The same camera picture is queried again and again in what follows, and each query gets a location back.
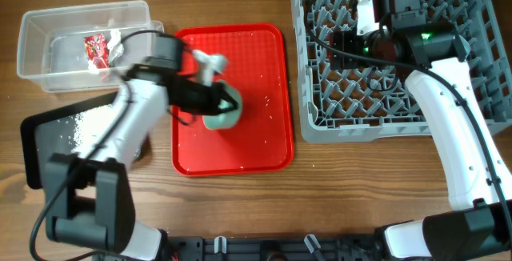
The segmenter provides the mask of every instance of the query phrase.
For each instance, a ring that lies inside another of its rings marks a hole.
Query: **plastic bin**
[[[356,24],[346,0],[318,0],[304,12],[307,0],[291,0],[298,55],[298,103],[302,137],[310,143],[368,142],[376,138],[430,135],[419,105],[404,84],[392,92],[368,89],[371,68],[330,70],[326,50],[306,35],[315,28],[328,42],[336,30]],[[496,134],[512,124],[512,76],[491,0],[422,0],[428,21],[445,18],[458,26],[471,45],[471,81],[482,113]],[[303,16],[307,15],[308,24]],[[372,87],[387,88],[393,67],[378,74]]]
[[[36,82],[47,92],[104,89],[118,85],[115,78],[88,70],[84,38],[110,30],[121,35],[152,29],[150,10],[144,1],[112,2],[35,10],[23,15],[18,40],[18,76]],[[152,34],[140,34],[125,43],[125,52],[116,60],[118,70],[126,70],[152,53]]]

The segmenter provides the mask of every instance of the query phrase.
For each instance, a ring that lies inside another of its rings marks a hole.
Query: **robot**
[[[305,12],[315,1],[310,0]],[[358,12],[354,30],[337,33],[331,44],[308,31],[310,40],[332,53],[331,69],[395,66],[432,131],[454,210],[377,228],[364,248],[364,259],[473,259],[508,251],[512,175],[473,94],[466,62],[469,44],[448,22],[426,23],[419,0],[350,0],[350,4]],[[307,14],[311,13],[305,13],[306,27]],[[226,65],[218,55],[193,54],[202,64],[194,81],[179,74],[186,51],[182,41],[159,34],[157,48],[155,56],[122,77],[114,100],[118,117],[107,132],[83,144],[78,154],[54,154],[45,165],[42,174],[51,181],[44,187],[46,205],[30,238],[30,253],[36,260],[44,260],[35,250],[35,236],[44,218],[50,240],[96,250],[73,260],[99,252],[144,261],[167,261],[180,254],[175,246],[179,239],[169,239],[166,232],[135,220],[127,178],[134,152],[169,106],[192,114],[219,115],[237,110],[240,104],[223,84],[212,81],[214,73],[223,72]],[[221,101],[230,105],[219,108]],[[87,186],[96,186],[96,199],[74,194]],[[215,256],[230,259],[232,242],[216,238]],[[311,258],[328,259],[322,253],[325,240],[308,235],[303,242]]]

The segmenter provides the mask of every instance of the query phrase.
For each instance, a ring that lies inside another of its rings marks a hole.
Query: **wooden table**
[[[105,91],[46,94],[20,79],[16,48],[28,10],[123,0],[0,0],[0,260],[28,260],[28,238],[42,191],[26,185],[19,124],[32,114]],[[145,0],[151,17],[174,32],[187,26],[271,22],[285,36],[295,157],[282,172],[184,178],[170,164],[170,121],[150,135],[152,153],[130,173],[138,219],[172,236],[319,235],[372,232],[375,227],[450,210],[444,173],[429,137],[315,145],[300,134],[297,58],[290,0]],[[505,45],[512,50],[510,0],[494,0]],[[512,164],[512,130],[495,137]],[[51,243],[40,253],[64,259],[83,249]],[[497,255],[494,259],[508,259]]]

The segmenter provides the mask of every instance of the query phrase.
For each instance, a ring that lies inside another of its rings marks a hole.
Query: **red packet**
[[[95,63],[98,69],[109,67],[109,51],[106,48],[105,36],[103,33],[86,37],[84,44],[86,45],[86,53],[90,61],[93,61],[94,58],[101,58],[103,60],[103,62]]]

